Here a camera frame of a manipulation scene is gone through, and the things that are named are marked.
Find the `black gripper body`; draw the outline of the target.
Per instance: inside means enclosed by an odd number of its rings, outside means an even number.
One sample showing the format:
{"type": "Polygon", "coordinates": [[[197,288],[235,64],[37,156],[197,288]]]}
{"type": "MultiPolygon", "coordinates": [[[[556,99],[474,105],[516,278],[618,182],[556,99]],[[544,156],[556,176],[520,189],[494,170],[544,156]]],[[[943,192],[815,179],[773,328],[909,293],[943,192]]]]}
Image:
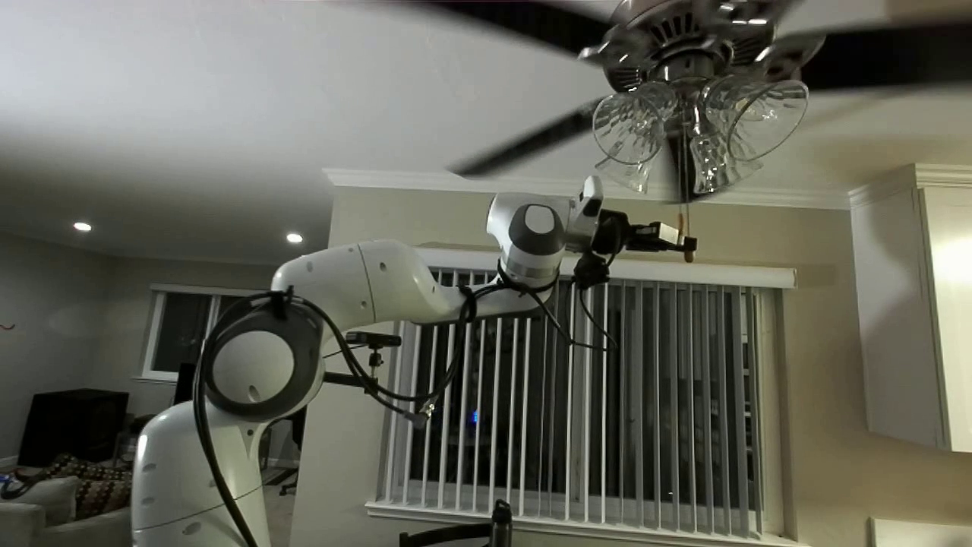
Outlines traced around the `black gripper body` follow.
{"type": "Polygon", "coordinates": [[[631,224],[626,214],[603,211],[594,224],[593,250],[599,254],[633,252],[676,252],[679,232],[665,223],[631,224]]]}

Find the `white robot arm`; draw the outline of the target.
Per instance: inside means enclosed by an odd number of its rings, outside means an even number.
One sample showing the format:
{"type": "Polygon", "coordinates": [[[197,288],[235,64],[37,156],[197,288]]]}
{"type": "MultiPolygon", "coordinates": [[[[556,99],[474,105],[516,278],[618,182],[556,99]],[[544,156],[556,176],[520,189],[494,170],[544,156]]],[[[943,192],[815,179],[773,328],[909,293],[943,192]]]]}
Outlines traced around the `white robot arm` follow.
{"type": "Polygon", "coordinates": [[[467,324],[545,304],[561,261],[582,284],[606,278],[621,250],[689,252],[665,223],[633,224],[588,179],[574,197],[504,192],[486,211],[499,246],[483,287],[444,287],[400,240],[346,243],[277,267],[269,288],[223,312],[206,335],[191,395],[151,416],[137,439],[134,547],[269,547],[260,432],[304,409],[326,384],[326,348],[378,321],[467,324]]]}

